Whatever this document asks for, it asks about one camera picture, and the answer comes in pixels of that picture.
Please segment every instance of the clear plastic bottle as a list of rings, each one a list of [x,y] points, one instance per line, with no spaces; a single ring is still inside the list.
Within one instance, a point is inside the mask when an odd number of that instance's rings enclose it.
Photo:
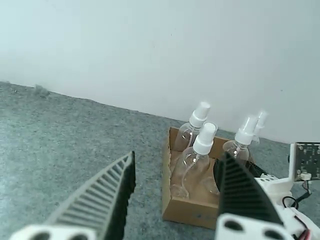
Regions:
[[[223,144],[222,148],[225,152],[230,153],[235,159],[243,164],[249,160],[250,153],[248,146],[250,145],[254,131],[258,122],[258,118],[255,116],[249,116],[244,125],[239,128],[235,134],[234,140],[227,141]],[[219,194],[215,179],[213,176],[205,178],[201,182],[205,188],[212,194]]]
[[[254,137],[257,122],[257,117],[249,116],[244,125],[242,125],[235,134],[234,140],[227,141],[223,144],[223,150],[230,153],[235,159],[243,163],[248,161],[250,156],[248,146],[251,144]]]
[[[259,133],[260,133],[261,129],[263,129],[265,127],[265,122],[266,122],[268,115],[269,114],[264,110],[262,110],[259,113],[258,123],[256,124],[256,127],[254,129],[254,136],[252,138],[252,143],[251,143],[251,145],[253,147],[257,147],[260,144]]]
[[[172,150],[177,152],[183,152],[185,149],[192,147],[198,136],[200,129],[203,127],[207,120],[208,112],[210,110],[210,104],[207,102],[200,102],[198,107],[193,111],[189,122],[183,124],[179,128],[179,132],[175,138],[175,142]],[[170,162],[170,172],[172,173],[178,158],[174,158]]]
[[[217,126],[213,123],[204,124],[194,145],[188,147],[178,158],[170,179],[171,195],[180,198],[189,198],[197,184],[201,181],[210,167],[208,156]]]

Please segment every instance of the gray carpet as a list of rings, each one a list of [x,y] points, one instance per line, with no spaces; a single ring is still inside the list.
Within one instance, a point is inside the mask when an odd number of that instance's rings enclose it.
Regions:
[[[212,240],[214,231],[161,218],[161,150],[167,129],[180,121],[77,99],[41,88],[0,82],[0,238],[42,223],[74,190],[131,150],[136,189],[126,240]],[[232,138],[233,133],[218,131]],[[253,155],[277,177],[288,175],[289,146],[261,140]],[[320,185],[300,210],[320,225]],[[303,193],[301,186],[293,190]]]

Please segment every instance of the black wire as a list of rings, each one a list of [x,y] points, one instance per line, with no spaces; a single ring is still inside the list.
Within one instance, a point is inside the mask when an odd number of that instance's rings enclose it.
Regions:
[[[291,205],[291,207],[294,206],[295,209],[298,209],[299,208],[299,204],[298,204],[298,201],[292,197],[292,196],[285,196],[284,198],[282,198],[282,204],[285,208],[287,208],[288,206],[285,204],[285,200],[286,199],[292,199],[294,201],[294,203]]]

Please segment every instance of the white wall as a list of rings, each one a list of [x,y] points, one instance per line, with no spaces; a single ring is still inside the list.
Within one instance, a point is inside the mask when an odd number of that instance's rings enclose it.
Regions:
[[[320,141],[318,0],[1,0],[0,79],[236,131]]]

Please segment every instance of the bottle neck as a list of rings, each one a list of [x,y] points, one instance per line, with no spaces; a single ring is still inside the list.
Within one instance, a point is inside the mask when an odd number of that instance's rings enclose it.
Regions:
[[[237,148],[241,149],[247,149],[249,145],[241,144],[240,142],[234,140],[234,144],[236,145]]]
[[[189,128],[192,130],[192,131],[195,131],[195,132],[199,132],[201,127],[196,127],[196,126],[193,126],[190,122],[189,122]]]
[[[204,159],[208,155],[208,154],[205,154],[205,155],[199,154],[194,149],[193,149],[193,154],[196,156],[197,160]]]

